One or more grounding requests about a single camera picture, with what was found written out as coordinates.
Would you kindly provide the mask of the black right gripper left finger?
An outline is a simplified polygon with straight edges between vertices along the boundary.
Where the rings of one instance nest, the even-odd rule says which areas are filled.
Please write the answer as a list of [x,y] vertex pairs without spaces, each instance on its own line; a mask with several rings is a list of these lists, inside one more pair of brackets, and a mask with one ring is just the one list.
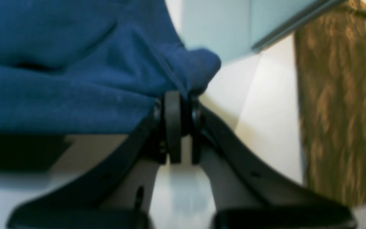
[[181,95],[162,101],[105,160],[67,185],[17,207],[9,229],[152,229],[161,165],[181,162]]

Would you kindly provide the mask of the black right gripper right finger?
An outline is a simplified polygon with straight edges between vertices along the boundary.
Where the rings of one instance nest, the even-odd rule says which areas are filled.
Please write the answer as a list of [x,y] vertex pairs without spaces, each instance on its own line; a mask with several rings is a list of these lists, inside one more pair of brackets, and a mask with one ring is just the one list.
[[215,113],[190,97],[192,163],[212,186],[215,229],[355,229],[348,207],[307,190],[263,162]]

